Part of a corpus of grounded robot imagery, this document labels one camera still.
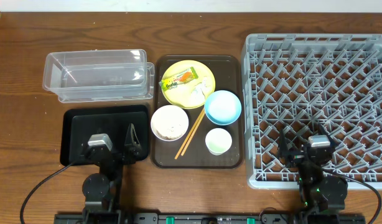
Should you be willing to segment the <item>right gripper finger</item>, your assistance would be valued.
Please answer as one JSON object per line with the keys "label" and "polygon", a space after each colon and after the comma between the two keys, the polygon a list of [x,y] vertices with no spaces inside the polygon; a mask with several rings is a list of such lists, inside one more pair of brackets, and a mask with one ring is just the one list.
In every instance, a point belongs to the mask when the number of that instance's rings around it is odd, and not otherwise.
{"label": "right gripper finger", "polygon": [[287,151],[287,142],[283,129],[279,131],[279,151]]}
{"label": "right gripper finger", "polygon": [[329,135],[329,133],[327,132],[326,128],[322,125],[322,124],[318,124],[318,134],[319,135],[325,135],[327,138],[328,138],[328,141],[331,143],[331,144],[335,144],[335,141],[332,139],[332,137]]}

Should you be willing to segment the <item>white cup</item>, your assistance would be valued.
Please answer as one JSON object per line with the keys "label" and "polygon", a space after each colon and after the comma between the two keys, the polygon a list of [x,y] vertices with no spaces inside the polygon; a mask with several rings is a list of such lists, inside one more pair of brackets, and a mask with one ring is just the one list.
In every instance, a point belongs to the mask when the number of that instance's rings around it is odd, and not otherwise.
{"label": "white cup", "polygon": [[230,149],[232,145],[232,137],[227,130],[223,128],[215,128],[207,133],[205,144],[211,154],[219,156]]}

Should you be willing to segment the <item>light blue bowl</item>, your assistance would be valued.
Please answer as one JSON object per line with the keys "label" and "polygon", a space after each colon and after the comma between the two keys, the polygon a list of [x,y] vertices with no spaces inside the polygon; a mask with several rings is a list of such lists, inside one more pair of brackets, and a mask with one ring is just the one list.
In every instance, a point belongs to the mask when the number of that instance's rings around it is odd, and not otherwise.
{"label": "light blue bowl", "polygon": [[204,109],[207,118],[212,123],[226,126],[234,123],[240,117],[242,105],[234,93],[218,90],[206,99]]}

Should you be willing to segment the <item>green orange snack wrapper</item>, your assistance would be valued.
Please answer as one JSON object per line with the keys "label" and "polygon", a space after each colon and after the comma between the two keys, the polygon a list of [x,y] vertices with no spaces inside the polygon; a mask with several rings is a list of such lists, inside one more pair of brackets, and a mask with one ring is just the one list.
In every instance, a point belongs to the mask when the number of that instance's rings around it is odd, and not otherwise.
{"label": "green orange snack wrapper", "polygon": [[198,75],[193,67],[189,67],[184,71],[176,73],[168,78],[162,79],[159,84],[163,91],[177,88],[179,85],[186,84],[192,80],[196,80]]}

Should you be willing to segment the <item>white tissue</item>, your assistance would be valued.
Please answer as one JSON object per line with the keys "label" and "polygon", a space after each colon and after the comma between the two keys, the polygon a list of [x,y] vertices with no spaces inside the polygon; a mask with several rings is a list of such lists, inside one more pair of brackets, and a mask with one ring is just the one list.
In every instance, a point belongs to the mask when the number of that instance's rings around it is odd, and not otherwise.
{"label": "white tissue", "polygon": [[190,103],[192,106],[198,106],[205,102],[206,97],[212,91],[212,82],[205,77],[203,81],[195,86],[190,95]]}

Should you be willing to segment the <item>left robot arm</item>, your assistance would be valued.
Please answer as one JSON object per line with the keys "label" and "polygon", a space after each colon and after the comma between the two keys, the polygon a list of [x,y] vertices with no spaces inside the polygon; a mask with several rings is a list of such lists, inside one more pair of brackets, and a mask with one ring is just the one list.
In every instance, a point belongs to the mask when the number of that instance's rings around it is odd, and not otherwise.
{"label": "left robot arm", "polygon": [[83,223],[129,223],[131,217],[120,208],[120,191],[123,167],[134,164],[142,153],[134,125],[126,131],[124,146],[114,147],[107,134],[90,137],[82,155],[99,167],[99,172],[89,175],[82,185],[85,196]]}

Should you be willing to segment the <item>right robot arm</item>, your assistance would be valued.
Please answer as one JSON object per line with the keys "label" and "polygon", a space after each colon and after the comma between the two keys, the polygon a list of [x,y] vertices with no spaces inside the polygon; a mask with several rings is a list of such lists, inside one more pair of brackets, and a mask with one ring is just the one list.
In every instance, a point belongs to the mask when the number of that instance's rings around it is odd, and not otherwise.
{"label": "right robot arm", "polygon": [[324,175],[322,166],[332,159],[337,144],[322,125],[300,149],[289,149],[283,130],[279,132],[277,156],[287,168],[299,173],[299,193],[304,207],[290,218],[292,223],[340,223],[338,212],[345,208],[347,181]]}

